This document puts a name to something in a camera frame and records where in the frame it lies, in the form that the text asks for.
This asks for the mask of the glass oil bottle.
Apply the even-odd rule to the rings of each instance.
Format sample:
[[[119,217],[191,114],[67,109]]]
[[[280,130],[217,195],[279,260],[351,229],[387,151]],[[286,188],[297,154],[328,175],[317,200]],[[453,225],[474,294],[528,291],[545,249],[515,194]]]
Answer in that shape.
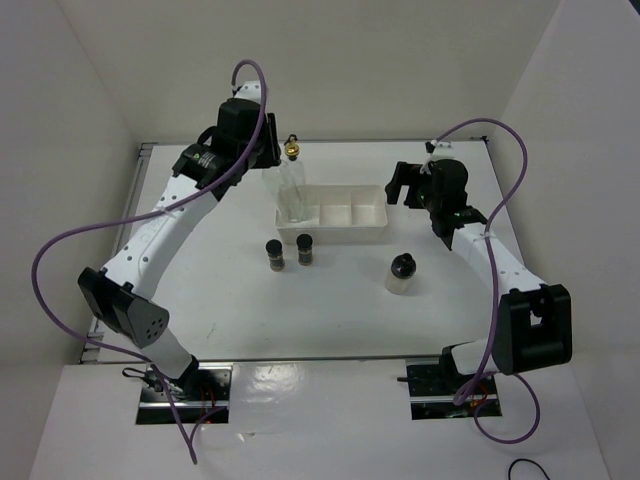
[[[285,158],[277,167],[263,171],[262,180],[276,203],[280,215],[289,223],[306,219],[305,170],[299,159],[298,136],[290,134],[283,144]]]

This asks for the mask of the white jar black lid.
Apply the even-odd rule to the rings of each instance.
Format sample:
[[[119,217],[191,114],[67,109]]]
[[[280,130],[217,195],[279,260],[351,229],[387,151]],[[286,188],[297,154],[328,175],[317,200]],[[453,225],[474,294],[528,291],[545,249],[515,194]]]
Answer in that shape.
[[[416,261],[410,253],[396,256],[385,278],[386,289],[395,295],[404,294],[411,285],[416,269]]]

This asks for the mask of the small spice jar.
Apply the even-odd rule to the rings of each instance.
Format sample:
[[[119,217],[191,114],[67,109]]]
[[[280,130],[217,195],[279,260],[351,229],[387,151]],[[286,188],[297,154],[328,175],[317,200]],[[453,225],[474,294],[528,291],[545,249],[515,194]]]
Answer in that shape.
[[[302,266],[310,266],[313,263],[313,238],[302,233],[296,238],[298,262]]]
[[[271,239],[266,243],[265,249],[271,270],[274,272],[282,271],[285,267],[285,260],[281,241],[278,239]]]

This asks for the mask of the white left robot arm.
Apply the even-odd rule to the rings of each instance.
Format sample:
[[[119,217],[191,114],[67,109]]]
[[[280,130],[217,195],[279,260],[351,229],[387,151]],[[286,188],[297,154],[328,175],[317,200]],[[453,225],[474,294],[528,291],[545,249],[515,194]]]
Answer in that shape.
[[[85,268],[78,285],[92,313],[125,337],[164,376],[176,399],[193,396],[205,377],[199,362],[169,328],[169,312],[153,303],[157,286],[196,225],[251,168],[280,162],[275,117],[257,100],[230,98],[216,125],[188,146],[172,167],[153,209],[124,247],[100,270]]]

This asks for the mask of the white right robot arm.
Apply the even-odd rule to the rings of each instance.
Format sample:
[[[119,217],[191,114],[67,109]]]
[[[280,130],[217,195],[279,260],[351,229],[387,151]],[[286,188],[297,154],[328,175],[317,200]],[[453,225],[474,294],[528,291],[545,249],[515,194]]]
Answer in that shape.
[[[568,363],[573,357],[572,301],[561,284],[529,271],[467,201],[468,171],[444,158],[422,166],[397,163],[387,202],[426,210],[432,230],[492,294],[486,338],[451,345],[439,357],[438,381],[450,393],[472,387],[478,373],[507,376]]]

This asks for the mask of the white divided plastic tray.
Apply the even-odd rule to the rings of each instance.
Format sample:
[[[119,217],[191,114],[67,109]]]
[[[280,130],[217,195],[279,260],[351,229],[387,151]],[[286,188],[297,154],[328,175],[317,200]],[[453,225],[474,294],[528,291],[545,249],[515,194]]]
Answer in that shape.
[[[384,236],[388,219],[380,185],[305,185],[299,195],[304,221],[290,222],[276,210],[275,226],[285,244],[295,244],[303,233],[315,244],[369,244]]]

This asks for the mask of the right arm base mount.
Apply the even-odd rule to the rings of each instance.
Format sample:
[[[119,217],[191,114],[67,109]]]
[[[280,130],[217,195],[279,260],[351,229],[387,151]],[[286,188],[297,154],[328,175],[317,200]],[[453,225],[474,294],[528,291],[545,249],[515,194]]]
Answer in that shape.
[[[454,396],[460,386],[472,378],[446,371],[438,356],[408,359],[405,371],[396,381],[408,389],[411,418],[445,420],[502,415],[498,390],[493,377],[484,379],[463,404],[456,405]]]

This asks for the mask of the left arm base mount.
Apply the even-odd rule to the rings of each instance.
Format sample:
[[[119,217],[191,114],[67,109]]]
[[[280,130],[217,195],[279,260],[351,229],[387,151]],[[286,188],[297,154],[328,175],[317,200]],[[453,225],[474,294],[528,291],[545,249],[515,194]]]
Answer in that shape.
[[[230,363],[205,362],[200,365],[207,380],[186,393],[167,382],[180,420],[188,425],[202,421],[204,424],[227,424],[233,367]],[[137,425],[169,425],[175,423],[170,403],[160,381],[151,368],[141,370],[125,367],[122,375],[141,383],[137,407]]]

